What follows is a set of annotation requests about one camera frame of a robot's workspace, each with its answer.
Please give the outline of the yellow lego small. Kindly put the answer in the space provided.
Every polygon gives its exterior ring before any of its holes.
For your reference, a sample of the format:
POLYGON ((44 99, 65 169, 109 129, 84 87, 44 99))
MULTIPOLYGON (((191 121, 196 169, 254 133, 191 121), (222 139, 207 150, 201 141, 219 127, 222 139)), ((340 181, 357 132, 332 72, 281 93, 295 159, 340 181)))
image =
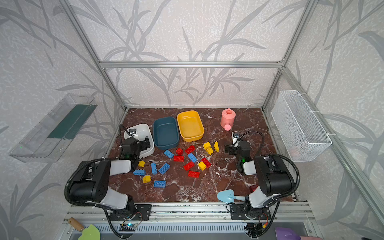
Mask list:
POLYGON ((208 153, 209 155, 212 155, 212 154, 214 153, 214 151, 213 151, 212 148, 209 148, 209 149, 207 149, 207 153, 208 153))

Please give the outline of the yellow lego square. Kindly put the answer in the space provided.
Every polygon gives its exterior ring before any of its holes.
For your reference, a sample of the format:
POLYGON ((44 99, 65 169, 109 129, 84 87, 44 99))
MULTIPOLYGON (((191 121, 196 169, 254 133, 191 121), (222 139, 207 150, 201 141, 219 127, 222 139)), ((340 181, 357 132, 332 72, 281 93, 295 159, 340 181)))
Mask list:
POLYGON ((201 171, 204 171, 204 170, 207 168, 207 166, 205 165, 204 162, 199 162, 199 163, 198 163, 198 166, 199 166, 199 169, 200 169, 201 171))

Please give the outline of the yellow curved lego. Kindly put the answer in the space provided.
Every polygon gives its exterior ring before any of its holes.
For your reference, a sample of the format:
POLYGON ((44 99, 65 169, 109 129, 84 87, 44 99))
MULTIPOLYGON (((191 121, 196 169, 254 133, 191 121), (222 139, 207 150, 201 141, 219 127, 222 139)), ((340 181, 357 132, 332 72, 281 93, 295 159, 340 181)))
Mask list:
POLYGON ((214 143, 214 148, 215 148, 216 152, 219 152, 220 149, 219 149, 219 144, 217 141, 214 143))

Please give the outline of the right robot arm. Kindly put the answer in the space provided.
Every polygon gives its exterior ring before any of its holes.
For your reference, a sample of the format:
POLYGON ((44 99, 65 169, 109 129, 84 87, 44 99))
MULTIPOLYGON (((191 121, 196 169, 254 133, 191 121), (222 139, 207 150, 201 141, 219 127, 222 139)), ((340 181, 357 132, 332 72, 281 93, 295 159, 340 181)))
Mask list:
POLYGON ((241 175, 258 178, 255 190, 243 197, 236 196, 233 190, 218 193, 220 201, 227 204, 232 220, 268 220, 269 207, 281 199, 293 194, 300 184, 300 173, 295 163, 279 154, 262 155, 264 135, 258 131, 248 131, 244 134, 232 133, 232 143, 225 146, 225 153, 235 156, 237 170, 241 175), (257 153, 251 157, 251 145, 244 139, 246 134, 261 135, 262 143, 257 153))

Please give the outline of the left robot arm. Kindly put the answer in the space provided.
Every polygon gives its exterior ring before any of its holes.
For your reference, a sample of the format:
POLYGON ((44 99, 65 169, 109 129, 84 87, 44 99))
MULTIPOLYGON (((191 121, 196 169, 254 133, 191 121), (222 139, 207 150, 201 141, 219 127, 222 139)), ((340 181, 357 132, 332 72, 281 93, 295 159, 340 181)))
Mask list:
POLYGON ((83 161, 65 185, 65 198, 74 206, 93 206, 105 211, 126 211, 128 216, 137 212, 133 197, 113 190, 111 176, 133 173, 144 176, 144 158, 154 153, 155 144, 146 124, 129 129, 120 126, 120 155, 115 159, 83 161))

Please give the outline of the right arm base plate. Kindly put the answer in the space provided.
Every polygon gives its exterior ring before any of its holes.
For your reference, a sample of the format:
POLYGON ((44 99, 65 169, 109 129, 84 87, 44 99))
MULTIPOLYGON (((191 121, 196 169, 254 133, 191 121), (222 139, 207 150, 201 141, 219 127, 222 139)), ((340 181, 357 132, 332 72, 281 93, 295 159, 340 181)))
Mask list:
POLYGON ((269 221, 271 212, 269 208, 251 208, 244 204, 229 203, 226 206, 231 215, 231 220, 258 220, 269 221))

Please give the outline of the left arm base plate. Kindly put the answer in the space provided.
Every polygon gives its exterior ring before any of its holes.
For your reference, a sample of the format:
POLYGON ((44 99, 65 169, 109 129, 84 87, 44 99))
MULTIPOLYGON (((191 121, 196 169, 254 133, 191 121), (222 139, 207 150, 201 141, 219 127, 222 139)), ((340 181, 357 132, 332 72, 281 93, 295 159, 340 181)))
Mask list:
POLYGON ((112 210, 109 217, 111 221, 148 221, 151 209, 151 204, 137 204, 133 210, 112 210))

